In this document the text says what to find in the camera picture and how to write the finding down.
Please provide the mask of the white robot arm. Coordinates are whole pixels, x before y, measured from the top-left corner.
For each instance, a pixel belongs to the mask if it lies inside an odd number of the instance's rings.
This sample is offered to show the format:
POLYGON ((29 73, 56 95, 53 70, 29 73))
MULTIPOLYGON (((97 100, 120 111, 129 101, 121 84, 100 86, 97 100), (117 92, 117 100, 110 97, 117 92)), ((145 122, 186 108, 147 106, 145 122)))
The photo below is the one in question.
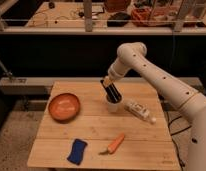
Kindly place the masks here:
POLYGON ((186 171, 206 171, 206 96, 149 62, 142 42, 124 43, 103 78, 105 87, 133 69, 139 73, 192 125, 186 171))

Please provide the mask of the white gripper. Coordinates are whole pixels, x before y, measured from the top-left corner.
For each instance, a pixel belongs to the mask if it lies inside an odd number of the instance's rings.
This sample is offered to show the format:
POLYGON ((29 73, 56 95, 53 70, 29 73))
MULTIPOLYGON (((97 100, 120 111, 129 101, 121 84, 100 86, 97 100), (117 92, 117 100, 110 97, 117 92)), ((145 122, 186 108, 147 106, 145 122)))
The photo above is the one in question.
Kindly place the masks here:
POLYGON ((100 83, 103 84, 103 88, 107 93, 108 99, 112 103, 117 103, 122 99, 121 94, 112 83, 123 78, 126 73, 127 69, 124 67, 111 66, 108 69, 108 74, 103 78, 103 80, 100 81, 100 83))

